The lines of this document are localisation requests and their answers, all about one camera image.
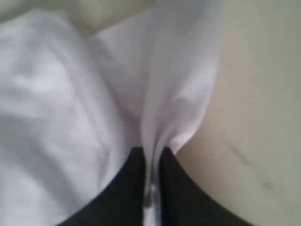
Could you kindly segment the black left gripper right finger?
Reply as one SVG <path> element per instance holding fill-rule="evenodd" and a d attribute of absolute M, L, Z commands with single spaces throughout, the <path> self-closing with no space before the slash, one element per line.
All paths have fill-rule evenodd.
<path fill-rule="evenodd" d="M 250 225 L 203 192 L 168 147 L 159 159 L 159 178 L 163 226 Z"/>

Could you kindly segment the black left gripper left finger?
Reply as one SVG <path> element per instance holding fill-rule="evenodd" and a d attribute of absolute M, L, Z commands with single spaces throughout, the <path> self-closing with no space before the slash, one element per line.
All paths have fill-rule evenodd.
<path fill-rule="evenodd" d="M 141 226 L 145 157 L 141 147 L 131 149 L 128 159 L 106 188 L 61 226 Z"/>

